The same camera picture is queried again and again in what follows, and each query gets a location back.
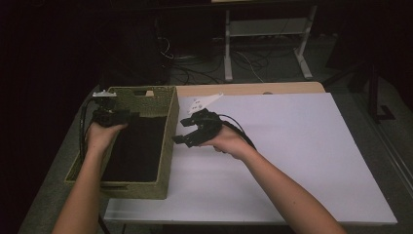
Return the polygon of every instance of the cable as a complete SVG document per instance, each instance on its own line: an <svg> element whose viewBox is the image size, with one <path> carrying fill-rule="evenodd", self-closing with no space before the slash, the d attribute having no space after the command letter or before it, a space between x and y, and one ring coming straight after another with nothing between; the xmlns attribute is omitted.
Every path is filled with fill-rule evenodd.
<svg viewBox="0 0 413 234"><path fill-rule="evenodd" d="M207 74L204 73L204 72L200 72L200 71L196 71L196 70L193 70L193 69L189 69L189 68L186 68L186 67L183 67L183 66L180 66L180 65L174 65L173 67L176 68L176 69L180 69L180 70L182 70L182 71L193 72L193 73L197 73L197 74L203 75L203 76L211 79L211 80L212 80L213 82L215 82L216 84L221 84L221 83L223 83L223 82L219 82L219 79L214 78L214 77L212 77L212 76L210 76L210 75L207 75Z"/></svg>
<svg viewBox="0 0 413 234"><path fill-rule="evenodd" d="M297 50L297 48L293 48L292 50L289 50L288 52L286 52L285 54L279 55L279 56L268 56L268 58L282 58L282 57L286 57L291 53L294 53Z"/></svg>
<svg viewBox="0 0 413 234"><path fill-rule="evenodd" d="M235 119L232 118L231 116L223 115L223 114L219 114L218 116L222 116L222 117L226 117L226 118L231 119L232 121L234 121L234 122L238 125L238 127L240 127L241 131L243 131L243 133L245 133L245 131L244 131L243 127L241 127L240 123L238 123L237 120L235 120Z"/></svg>
<svg viewBox="0 0 413 234"><path fill-rule="evenodd" d="M212 55L210 55L210 56L195 56L195 55L193 55L193 56L175 57L175 58L174 58L174 61L175 61L176 63L179 63L179 65L198 65L198 64L203 64L203 63L205 63L205 62L207 62L207 61L209 61L209 60L211 60L211 59L213 59L213 58L215 58L215 57L218 57L218 56L221 57L223 50L219 50L218 52L219 52L219 53L212 54ZM187 62L188 60L192 61L192 60L197 60L197 59L198 59L199 61L194 61L194 62L191 62L191 63L185 63L185 62Z"/></svg>
<svg viewBox="0 0 413 234"><path fill-rule="evenodd" d="M127 225L126 224L124 224L123 226L122 226L122 234L125 234L125 231L127 230Z"/></svg>
<svg viewBox="0 0 413 234"><path fill-rule="evenodd" d="M89 98L85 105L82 106L80 114L80 123L79 123L79 151L81 163L85 160L86 156L86 146L85 146L85 121L86 121L86 112L88 110L88 105L91 103L92 99Z"/></svg>
<svg viewBox="0 0 413 234"><path fill-rule="evenodd" d="M231 55L232 61L241 69L243 70L247 70L247 71L251 71L251 66L254 67L254 71L257 72L259 70L261 70L262 68L265 68L266 66L268 66L268 60L267 60L267 64L261 64L258 62L259 59L257 59L255 62L252 62L250 60L250 63L248 63L247 60L245 60L245 58L243 58L240 54L234 53L233 55ZM245 63L246 65L248 65L248 67L244 67L241 63Z"/></svg>
<svg viewBox="0 0 413 234"><path fill-rule="evenodd" d="M190 84L191 82L189 81L189 79L190 79L191 77L193 78L194 75L189 74L189 72L186 71L186 70L182 70L182 71L184 72L184 74L171 74L171 76L174 77L177 81L183 83L182 85L188 85L188 84ZM176 77L177 75L186 75L186 80L185 80L185 81L182 81L182 80L178 79L178 78Z"/></svg>
<svg viewBox="0 0 413 234"><path fill-rule="evenodd" d="M162 54L164 57L168 58L168 59L173 59L173 58L174 58L173 54L169 53L169 54L167 55L167 52L168 52L168 50L169 50L169 48L170 48L170 42L169 42L168 38L160 37L160 38L158 38L158 39L165 40L165 41L167 41L167 43L168 43L167 49L166 49L164 52L161 52L161 54Z"/></svg>
<svg viewBox="0 0 413 234"><path fill-rule="evenodd" d="M248 53L249 53L249 54L252 54L253 56L259 57L259 58L257 58L257 59L250 59L251 63L257 63L257 64L259 64L258 67L264 68L264 67L267 67L267 66L270 64L270 62L268 61L268 56L269 56L269 54L270 54L271 52L268 52L268 54L267 54L266 56L262 56L262 55L260 55L260 54L253 53L253 52L248 52ZM259 61L261 61L261 60L264 60L265 63L264 63L264 64L261 64L261 63L259 62Z"/></svg>
<svg viewBox="0 0 413 234"><path fill-rule="evenodd" d="M247 58L245 55L241 54L240 52L236 52L236 53L239 54L239 55L241 55L241 56L243 56L243 57L246 59L246 61L248 61L249 66L251 67L252 73L254 73L254 75L258 78L258 80L260 80L262 83L265 83L265 82L257 75L257 73L255 73L254 67L252 67L252 64L251 64L251 62L248 60L248 58Z"/></svg>
<svg viewBox="0 0 413 234"><path fill-rule="evenodd" d="M278 35L276 35L276 37L275 37L276 39L279 39L279 38L282 36L283 32L284 32L285 29L286 29L286 26L287 26L288 23L289 23L289 20L290 20L290 19L287 19L287 20L285 21L285 23L284 23L284 25L283 25L283 27L282 27L282 30L280 31L280 33L279 33ZM273 46L273 49L271 49L271 50L267 53L267 55L265 55L265 56L261 56L261 55L259 55L259 54L255 54L255 53L252 53L252 52L248 52L248 53L250 53L250 54L252 54L252 55L254 55L254 56L261 57L261 58L256 59L256 60L250 59L250 60L249 60L249 61L250 61L250 65L253 65L255 62L258 62L258 61L260 61L261 59L264 59L264 60L266 61L266 64L265 64L265 65L261 65L261 64L260 64L258 67L259 67L259 68L267 67L267 66L269 65L268 58L281 58L281 57L284 57L284 56L288 56L291 52L294 51L294 50L288 51L287 53L282 54L282 55L280 55L280 56L271 56L271 54L272 54L273 51L275 50L275 47L277 47L278 44L279 44L279 43L277 43L275 46Z"/></svg>
<svg viewBox="0 0 413 234"><path fill-rule="evenodd" d="M224 60L224 57L222 57L222 58L219 60L218 65L217 65L216 67L214 67L212 70L202 71L202 72L201 72L201 71L197 71L197 72L201 72L201 73L212 73L212 72L214 72L214 71L217 71L217 70L219 69L219 67L221 67L223 60ZM203 61L203 62L197 62L197 63L192 63L192 64L175 64L175 66L184 67L184 66L198 65L198 64L203 64L203 63L206 63L206 62Z"/></svg>
<svg viewBox="0 0 413 234"><path fill-rule="evenodd" d="M107 229L106 224L104 224L104 221L101 215L99 215L98 222L99 222L100 228L102 229L103 233L110 234L110 231L109 229Z"/></svg>

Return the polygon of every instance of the wicker basket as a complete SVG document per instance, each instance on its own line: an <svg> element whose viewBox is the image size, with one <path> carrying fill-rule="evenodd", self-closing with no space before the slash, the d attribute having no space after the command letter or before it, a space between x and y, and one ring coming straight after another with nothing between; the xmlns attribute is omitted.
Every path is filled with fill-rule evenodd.
<svg viewBox="0 0 413 234"><path fill-rule="evenodd" d="M166 199L169 186L170 162L173 150L171 139L175 134L179 104L175 87L115 87L108 90L117 94L116 109L129 109L140 117L166 117L158 172L154 181L102 181L101 193L111 198ZM106 169L117 136L106 151L103 169ZM81 160L75 159L65 182L73 185L81 168Z"/></svg>

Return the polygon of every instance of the white paper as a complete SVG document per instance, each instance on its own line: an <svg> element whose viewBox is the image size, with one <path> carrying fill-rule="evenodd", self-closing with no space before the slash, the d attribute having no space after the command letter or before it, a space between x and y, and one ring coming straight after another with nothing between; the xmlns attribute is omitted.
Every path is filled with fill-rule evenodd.
<svg viewBox="0 0 413 234"><path fill-rule="evenodd" d="M193 100L179 98L179 120L189 117ZM207 109L235 118L258 151L310 191L338 221L396 223L331 94L224 96ZM195 129L178 123L176 134ZM211 147L185 144L173 149L166 200L111 199L105 219L284 223L241 161Z"/></svg>

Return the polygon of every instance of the right hand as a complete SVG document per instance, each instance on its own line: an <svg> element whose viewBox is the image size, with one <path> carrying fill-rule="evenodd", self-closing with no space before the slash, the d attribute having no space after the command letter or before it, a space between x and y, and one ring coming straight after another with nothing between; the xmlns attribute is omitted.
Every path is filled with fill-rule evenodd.
<svg viewBox="0 0 413 234"><path fill-rule="evenodd" d="M103 154L116 133L127 126L128 125L125 124L104 128L96 122L91 123L91 126L89 127L87 132L88 151L94 151L97 154Z"/></svg>
<svg viewBox="0 0 413 234"><path fill-rule="evenodd" d="M231 154L234 158L243 160L248 150L255 150L245 140L229 127L223 125L219 134L200 146L211 145L218 152Z"/></svg>

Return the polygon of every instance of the black cable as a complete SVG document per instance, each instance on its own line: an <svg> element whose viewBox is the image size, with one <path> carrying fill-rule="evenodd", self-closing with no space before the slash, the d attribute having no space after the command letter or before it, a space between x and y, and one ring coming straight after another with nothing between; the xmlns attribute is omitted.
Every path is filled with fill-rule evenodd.
<svg viewBox="0 0 413 234"><path fill-rule="evenodd" d="M222 124L229 127L234 132L236 132L238 135L240 135L246 141L246 143L248 143L252 148L257 149L254 143L252 143L252 140L246 135L244 131L241 131L240 129L238 129L237 127L235 127L228 121L222 121Z"/></svg>
<svg viewBox="0 0 413 234"><path fill-rule="evenodd" d="M104 234L110 234L110 231L109 231L109 229L107 229L106 224L104 224L104 221L103 221L103 218L102 218L101 215L99 215L98 222L99 222L100 228L102 229L103 233Z"/></svg>
<svg viewBox="0 0 413 234"><path fill-rule="evenodd" d="M237 55L237 56L236 56L236 57L231 56L231 58L232 58L231 61L233 61L239 68L241 68L241 69L243 69L243 70L250 71L250 70L251 70L250 67L253 66L253 67L254 67L254 71L259 71L259 70L261 70L262 68L265 67L265 66L261 65L260 63L258 63L259 65L253 65L253 63L248 63L247 61L245 61L245 58L240 58L241 55L238 54L238 53L234 53L234 55ZM243 63L245 63L245 64L248 64L248 68L243 67L243 66L240 64L240 62L243 62Z"/></svg>
<svg viewBox="0 0 413 234"><path fill-rule="evenodd" d="M197 80L197 76L193 76L192 79L194 80L195 84L198 84L198 85L210 85L210 82L198 81L198 80Z"/></svg>
<svg viewBox="0 0 413 234"><path fill-rule="evenodd" d="M218 62L218 65L217 65L215 68L213 68L212 70L200 71L200 72L202 72L202 73L204 73L204 74L208 74L208 73L212 73L212 72L217 71L217 70L219 69L219 67L222 66L223 60L224 60L224 57L221 57L221 59L220 59L219 62Z"/></svg>
<svg viewBox="0 0 413 234"><path fill-rule="evenodd" d="M189 72L188 71L186 71L186 70L182 70L183 72L184 72L184 74L171 74L171 76L172 77L174 77L177 81L179 81L179 82L181 82L182 83L182 85L188 85L188 84L190 84L191 82L189 81L189 79L191 78L191 77L193 77L193 75L192 74L189 74ZM180 79L178 79L176 76L182 76L182 75L186 75L186 80L185 81L182 81L182 80L180 80Z"/></svg>
<svg viewBox="0 0 413 234"><path fill-rule="evenodd" d="M122 226L122 234L125 234L125 231L127 230L127 225L126 224L124 224L123 226Z"/></svg>
<svg viewBox="0 0 413 234"><path fill-rule="evenodd" d="M237 120L235 120L233 117L228 116L228 115L223 115L223 114L219 114L218 116L222 116L222 117L226 117L226 118L231 119L232 121L234 121L238 125L238 127L240 127L241 131L243 131L243 133L245 133L245 131L244 131L243 127L241 127L240 123L238 123Z"/></svg>
<svg viewBox="0 0 413 234"><path fill-rule="evenodd" d="M286 26L287 26L288 23L289 23L289 20L290 20L290 19L287 19L287 21L285 22L285 24L284 24L281 32L276 36L276 39L278 39L278 38L280 38L280 37L282 36L283 32L284 32L285 29L286 29ZM273 49L271 49L271 50L267 53L267 55L265 55L265 56L261 56L261 55L256 54L256 53L252 53L252 52L247 52L247 51L245 51L246 53L252 54L252 55L254 55L254 56L256 56L256 57L260 57L260 58L258 58L258 59L248 59L248 60L249 60L249 63L245 62L245 60L242 58L242 59L240 59L240 62L246 63L246 64L248 64L248 65L250 65L250 66L253 66L253 67L254 67L254 71L259 71L259 70L262 69L262 68L268 67L268 65L269 65L268 58L281 58L281 57L284 57L284 56L288 56L291 52L294 52L294 50L291 50L291 51L288 51L288 53L286 53L286 54L284 54L284 55L272 57L271 54L272 54L273 51L276 49L276 47L278 46L278 44L279 44L279 43L276 43L276 44L273 46ZM264 59L265 64L261 64L261 63L258 62L258 61L260 61L260 60L262 60L262 59ZM237 66L239 66L240 68L242 68L242 69L244 69L244 70L250 70L249 68L245 68L245 67L243 67L242 65L240 65L240 63L237 61L236 57L234 57L233 61L234 61L234 63L235 63Z"/></svg>
<svg viewBox="0 0 413 234"><path fill-rule="evenodd" d="M297 50L297 48L291 49L288 52L282 54L282 55L278 55L278 56L268 56L267 58L282 58L282 57L286 57L291 53L294 53Z"/></svg>
<svg viewBox="0 0 413 234"><path fill-rule="evenodd" d="M197 74L203 75L203 76L211 79L211 80L212 80L213 82L215 82L216 84L221 84L221 83L223 83L223 82L220 83L217 78L214 78L214 77L212 77L212 76L210 76L210 75L208 75L208 74L205 74L205 73L203 73L203 72L200 72L200 71L196 71L196 70L193 70L193 69L189 69L189 68L186 68L186 67L183 67L183 66L180 66L180 65L174 65L173 67L174 67L174 68L177 68L177 69L180 69L180 70L186 70L186 71L189 71L189 72L193 72L193 73L197 73Z"/></svg>
<svg viewBox="0 0 413 234"><path fill-rule="evenodd" d="M173 61L175 62L175 64L190 66L190 65L199 65L199 64L206 63L208 61L208 58L198 56L198 57L193 57L193 58L176 58Z"/></svg>
<svg viewBox="0 0 413 234"><path fill-rule="evenodd" d="M80 123L79 123L79 151L81 163L85 160L86 156L86 146L85 146L85 121L86 112L88 110L88 105L91 103L92 99L88 99L86 103L81 108Z"/></svg>
<svg viewBox="0 0 413 234"><path fill-rule="evenodd" d="M250 61L251 65L253 65L253 66L255 66L255 67L258 67L259 69L264 68L264 67L267 67L267 66L270 64L270 62L268 61L268 55L269 55L270 53L268 53L267 56L262 56L262 55L259 55L259 54L253 53L253 52L248 52L248 51L235 51L234 53L231 53L231 57L232 57L234 54L237 55L238 57L240 57L240 53L241 53L241 52L243 52L243 53L249 53L249 54L251 54L251 55L254 55L254 56L258 57L258 58L256 58L256 59L251 59L251 58L249 58L248 60ZM259 62L259 61L261 61L261 60L264 60L265 63L264 63L264 64L261 64L261 63ZM243 63L245 63L245 64L248 64L248 65L249 65L249 62L246 62L246 61L244 60L244 58L241 58L240 61L243 62Z"/></svg>

